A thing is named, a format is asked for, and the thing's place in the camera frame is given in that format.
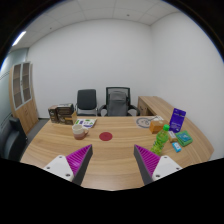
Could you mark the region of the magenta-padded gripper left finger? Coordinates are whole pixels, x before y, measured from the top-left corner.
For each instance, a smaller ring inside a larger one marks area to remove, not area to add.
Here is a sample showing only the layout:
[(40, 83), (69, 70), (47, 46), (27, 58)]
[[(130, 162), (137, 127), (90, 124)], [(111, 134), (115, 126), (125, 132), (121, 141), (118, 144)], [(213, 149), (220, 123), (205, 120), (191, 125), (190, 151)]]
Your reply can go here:
[(67, 156), (58, 155), (44, 167), (44, 170), (81, 185), (92, 155), (92, 145), (87, 145)]

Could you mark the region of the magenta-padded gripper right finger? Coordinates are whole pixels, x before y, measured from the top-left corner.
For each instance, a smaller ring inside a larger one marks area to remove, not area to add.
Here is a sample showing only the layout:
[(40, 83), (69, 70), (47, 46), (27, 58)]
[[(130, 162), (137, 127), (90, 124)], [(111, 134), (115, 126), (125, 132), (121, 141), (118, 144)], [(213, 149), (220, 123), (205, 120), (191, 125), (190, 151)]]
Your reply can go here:
[(169, 156), (158, 156), (139, 145), (134, 146), (134, 156), (145, 185), (182, 169)]

